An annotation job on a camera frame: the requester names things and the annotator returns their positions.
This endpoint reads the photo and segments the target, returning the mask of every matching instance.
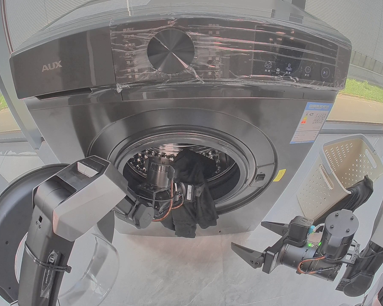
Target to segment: basket handle hole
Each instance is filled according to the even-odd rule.
[[[374,160],[372,153],[370,153],[370,151],[368,149],[366,149],[365,150],[365,154],[366,154],[367,158],[369,159],[370,163],[372,164],[373,168],[376,169],[377,168],[377,163]]]
[[[319,165],[319,171],[323,177],[323,180],[326,182],[326,185],[327,187],[332,190],[333,189],[333,183],[332,181],[327,177],[327,175],[325,174],[325,169],[322,167],[322,165],[320,164]]]

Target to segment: aux logo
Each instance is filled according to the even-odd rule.
[[[62,68],[61,60],[58,62],[53,62],[52,64],[48,64],[48,65],[45,64],[44,66],[42,66],[41,72],[46,71],[46,70],[53,70],[55,68]]]

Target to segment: qr code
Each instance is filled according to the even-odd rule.
[[[321,125],[325,121],[326,114],[325,113],[317,113],[315,115],[314,121],[312,121],[312,125]]]

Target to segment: yellow sticker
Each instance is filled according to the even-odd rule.
[[[281,178],[284,176],[286,169],[282,169],[278,171],[278,175],[276,175],[275,179],[273,181],[280,181]]]

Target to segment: warning sticker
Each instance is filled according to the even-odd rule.
[[[308,102],[290,144],[314,142],[332,109],[332,105],[333,103]]]
[[[273,181],[280,181],[281,178],[284,176],[286,169],[282,169],[278,171],[278,175],[276,175],[275,179]]]

